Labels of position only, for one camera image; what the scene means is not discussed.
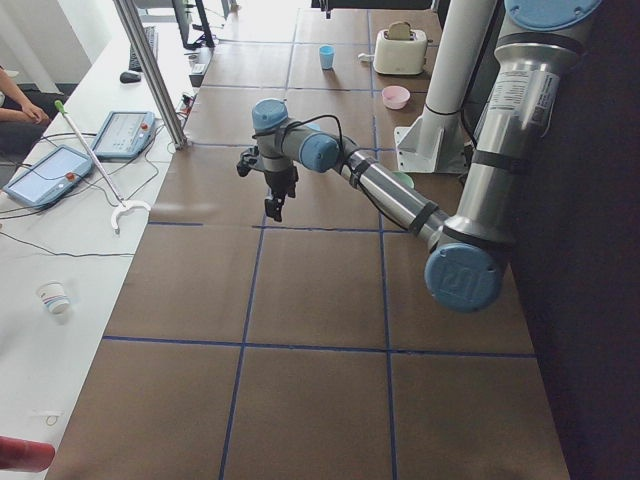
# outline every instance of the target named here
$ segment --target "pink bowl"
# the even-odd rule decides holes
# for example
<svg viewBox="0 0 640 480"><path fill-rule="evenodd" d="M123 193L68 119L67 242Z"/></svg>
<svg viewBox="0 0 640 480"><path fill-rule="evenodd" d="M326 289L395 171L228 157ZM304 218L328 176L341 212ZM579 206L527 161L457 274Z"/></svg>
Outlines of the pink bowl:
<svg viewBox="0 0 640 480"><path fill-rule="evenodd" d="M404 107L411 98L411 93L399 85L390 85L382 90L382 103L392 110Z"/></svg>

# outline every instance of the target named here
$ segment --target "keyboard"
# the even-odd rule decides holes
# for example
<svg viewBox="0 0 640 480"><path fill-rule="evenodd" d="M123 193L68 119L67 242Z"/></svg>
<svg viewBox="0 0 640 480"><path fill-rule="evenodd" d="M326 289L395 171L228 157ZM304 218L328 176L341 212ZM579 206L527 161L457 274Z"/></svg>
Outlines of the keyboard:
<svg viewBox="0 0 640 480"><path fill-rule="evenodd" d="M144 34L147 37L147 42L151 47L153 56L158 58L158 32L156 31L156 27L154 25L144 27ZM138 59L136 52L133 51L133 46L129 48L129 70L133 70L134 72L142 71L140 60Z"/></svg>

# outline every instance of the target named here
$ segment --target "green handle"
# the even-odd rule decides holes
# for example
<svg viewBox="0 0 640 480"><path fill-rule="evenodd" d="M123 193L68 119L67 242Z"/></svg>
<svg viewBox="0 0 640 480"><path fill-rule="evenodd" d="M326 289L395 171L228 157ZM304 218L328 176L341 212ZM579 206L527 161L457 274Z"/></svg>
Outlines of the green handle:
<svg viewBox="0 0 640 480"><path fill-rule="evenodd" d="M67 111L64 109L63 103L60 100L56 100L55 102L53 102L53 104L56 106L56 108L61 114L64 115L67 113Z"/></svg>

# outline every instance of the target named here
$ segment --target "white desk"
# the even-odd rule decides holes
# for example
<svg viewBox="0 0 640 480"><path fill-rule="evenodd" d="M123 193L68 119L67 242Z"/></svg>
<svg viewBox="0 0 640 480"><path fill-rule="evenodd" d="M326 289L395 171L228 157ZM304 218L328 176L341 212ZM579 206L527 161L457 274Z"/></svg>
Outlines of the white desk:
<svg viewBox="0 0 640 480"><path fill-rule="evenodd" d="M158 60L171 98L178 105L182 92L193 93L188 58L177 25L159 28ZM126 38L112 41L67 102L67 111L83 132L97 132L110 110L151 110L160 117L144 79L126 85L119 82L120 73L127 68L128 52ZM58 115L47 135L68 131ZM53 140L82 151L71 137ZM37 161L51 149L51 144L41 142L26 163ZM163 129L148 153L160 173L135 199L153 204L172 150L170 136ZM106 164L106 168L113 171L121 165ZM153 174L153 167L138 158L112 178L128 197ZM98 178L94 169L89 180ZM113 200L104 180L98 185ZM76 191L85 186L80 184ZM5 193L0 194L0 211L17 207ZM103 193L90 189L41 214L0 223L2 232L55 252L135 252L147 212L135 209L121 216L118 236L110 225L112 211ZM130 263L131 257L54 257L0 236L4 278L0 288L0 435L58 447ZM35 295L35 289L50 280L62 282L71 300L71 308L61 315L48 313ZM45 473L0 471L0 479L44 478Z"/></svg>

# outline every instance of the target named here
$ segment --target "black pants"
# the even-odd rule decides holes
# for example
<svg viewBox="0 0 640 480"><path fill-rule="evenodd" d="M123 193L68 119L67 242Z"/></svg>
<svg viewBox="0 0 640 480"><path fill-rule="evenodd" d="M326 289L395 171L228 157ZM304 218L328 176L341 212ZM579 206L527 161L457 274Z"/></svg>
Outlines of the black pants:
<svg viewBox="0 0 640 480"><path fill-rule="evenodd" d="M24 94L31 100L31 103L43 109L51 119L53 119L57 113L53 102L56 100L65 102L67 99L66 95L59 93L26 91ZM22 107L9 97L5 98L2 108L22 110ZM34 143L42 136L46 129L46 126L36 125L34 123L0 122L0 155L6 153L24 155L26 157L31 151L31 147L33 147Z"/></svg>

